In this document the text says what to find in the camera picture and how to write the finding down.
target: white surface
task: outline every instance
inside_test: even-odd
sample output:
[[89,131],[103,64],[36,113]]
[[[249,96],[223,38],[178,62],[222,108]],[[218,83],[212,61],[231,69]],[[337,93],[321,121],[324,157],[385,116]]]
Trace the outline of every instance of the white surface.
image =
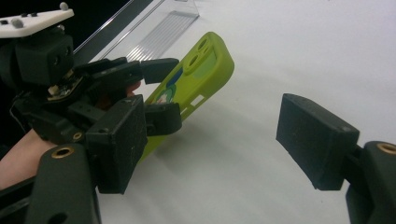
[[396,2],[197,0],[235,62],[229,83],[140,163],[103,223],[349,223],[345,193],[315,190],[275,140],[282,94],[307,97],[371,140],[396,143]]
[[[0,25],[0,38],[32,35],[72,16],[74,16],[73,9],[67,9],[38,12],[36,17],[32,17],[30,14],[27,17],[22,17],[21,15],[4,17],[0,21],[8,21],[8,24]],[[23,27],[15,28],[11,23],[12,20],[20,20]]]

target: white tabletop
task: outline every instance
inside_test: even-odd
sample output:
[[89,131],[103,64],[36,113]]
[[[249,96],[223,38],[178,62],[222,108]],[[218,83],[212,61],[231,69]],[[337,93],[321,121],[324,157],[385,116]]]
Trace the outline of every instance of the white tabletop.
[[124,195],[99,194],[103,223],[349,223],[348,183],[315,190],[276,141],[280,103],[285,92],[315,101],[360,130],[361,147],[396,143],[396,2],[195,2],[200,18],[163,57],[181,59],[213,31],[233,76],[136,167]]

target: phone case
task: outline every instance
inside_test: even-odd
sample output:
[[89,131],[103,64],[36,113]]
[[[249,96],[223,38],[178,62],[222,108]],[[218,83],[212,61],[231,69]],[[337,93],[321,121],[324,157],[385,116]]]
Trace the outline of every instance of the phone case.
[[[220,36],[203,35],[145,104],[178,103],[182,120],[220,90],[233,74],[233,59]],[[150,136],[142,159],[167,135]]]

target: lime green phone case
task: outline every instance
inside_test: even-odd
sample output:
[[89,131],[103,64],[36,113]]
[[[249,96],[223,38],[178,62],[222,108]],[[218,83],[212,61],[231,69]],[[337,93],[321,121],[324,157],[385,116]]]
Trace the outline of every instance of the lime green phone case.
[[[178,103],[182,120],[221,89],[233,74],[233,59],[220,36],[203,35],[146,100],[145,104]],[[150,136],[142,159],[166,138]]]

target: skin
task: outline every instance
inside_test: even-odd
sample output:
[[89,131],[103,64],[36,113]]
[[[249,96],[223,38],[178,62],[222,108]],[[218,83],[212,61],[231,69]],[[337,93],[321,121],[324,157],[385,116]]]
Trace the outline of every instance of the skin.
[[[128,96],[140,86],[140,82],[126,89]],[[97,105],[107,108],[111,104],[104,97]],[[35,176],[41,156],[56,147],[49,141],[43,141],[34,130],[30,130],[8,154],[0,160],[0,189],[6,189],[22,180]]]

